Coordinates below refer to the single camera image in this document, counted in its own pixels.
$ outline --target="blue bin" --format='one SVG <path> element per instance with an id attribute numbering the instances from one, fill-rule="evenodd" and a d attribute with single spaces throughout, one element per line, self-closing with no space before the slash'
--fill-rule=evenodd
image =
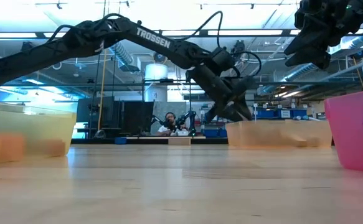
<path id="1" fill-rule="evenodd" d="M 291 116 L 292 118 L 297 117 L 297 116 L 306 116 L 307 115 L 307 110 L 291 110 Z"/>
<path id="2" fill-rule="evenodd" d="M 127 138 L 126 137 L 117 137 L 115 138 L 115 144 L 126 144 Z"/>
<path id="3" fill-rule="evenodd" d="M 227 131 L 225 129 L 205 129 L 203 135 L 207 138 L 225 138 L 227 137 Z"/>
<path id="4" fill-rule="evenodd" d="M 273 110 L 257 110 L 257 118 L 259 119 L 274 118 L 274 116 Z"/>

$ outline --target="pink plastic bin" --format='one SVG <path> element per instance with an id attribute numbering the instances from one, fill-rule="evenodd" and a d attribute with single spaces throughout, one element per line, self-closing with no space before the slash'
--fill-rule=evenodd
<path id="1" fill-rule="evenodd" d="M 363 171 L 363 91 L 327 99 L 325 113 L 340 163 Z"/>

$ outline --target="wooden tabletop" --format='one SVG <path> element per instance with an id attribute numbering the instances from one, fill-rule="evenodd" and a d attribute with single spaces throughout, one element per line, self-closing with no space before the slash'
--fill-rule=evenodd
<path id="1" fill-rule="evenodd" d="M 363 223 L 363 173 L 332 150 L 77 145 L 0 164 L 0 224 Z"/>

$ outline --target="man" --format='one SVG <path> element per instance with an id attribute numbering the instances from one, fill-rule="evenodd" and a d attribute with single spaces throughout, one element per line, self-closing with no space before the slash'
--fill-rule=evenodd
<path id="1" fill-rule="evenodd" d="M 176 115 L 174 115 L 174 113 L 172 112 L 168 112 L 166 115 L 165 115 L 165 119 L 166 121 L 169 123 L 169 124 L 172 124 L 172 125 L 176 125 Z M 188 131 L 188 128 L 185 124 L 183 124 L 181 126 L 182 128 L 182 131 Z M 158 136 L 175 136 L 177 135 L 177 132 L 179 130 L 177 130 L 176 132 L 173 132 L 171 131 L 169 128 L 166 128 L 164 126 L 161 126 L 159 129 L 158 129 L 158 132 L 156 135 Z"/>

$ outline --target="robotic arm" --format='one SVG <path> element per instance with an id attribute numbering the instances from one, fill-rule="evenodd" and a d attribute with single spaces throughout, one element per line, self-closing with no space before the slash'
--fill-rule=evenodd
<path id="1" fill-rule="evenodd" d="M 152 124 L 154 124 L 155 122 L 158 122 L 161 125 L 164 125 L 164 121 L 162 121 L 161 119 L 159 119 L 157 116 L 152 115 L 152 119 L 151 119 L 151 126 Z"/>
<path id="2" fill-rule="evenodd" d="M 234 85 L 220 78 L 222 72 L 234 65 L 232 55 L 221 47 L 209 52 L 188 41 L 162 36 L 143 27 L 141 21 L 134 23 L 119 14 L 109 14 L 95 22 L 81 22 L 70 27 L 62 38 L 54 40 L 55 34 L 64 27 L 69 26 L 59 27 L 45 44 L 0 58 L 0 86 L 69 58 L 98 55 L 121 40 L 129 40 L 165 55 L 183 69 L 193 68 L 187 78 L 194 79 L 215 101 L 217 110 L 209 117 L 226 113 L 222 117 L 232 121 L 252 119 L 246 102 L 237 100 L 245 93 L 247 80 Z"/>
<path id="3" fill-rule="evenodd" d="M 338 45 L 348 33 L 356 33 L 363 23 L 363 0 L 302 0 L 295 14 L 301 29 L 285 54 L 294 54 L 286 66 L 313 63 L 320 69 L 329 66 L 328 47 Z"/>
<path id="4" fill-rule="evenodd" d="M 181 115 L 176 120 L 176 129 L 182 129 L 181 126 L 186 123 L 187 118 L 189 118 L 189 136 L 195 136 L 196 129 L 195 129 L 195 111 L 188 111 L 186 114 Z"/>

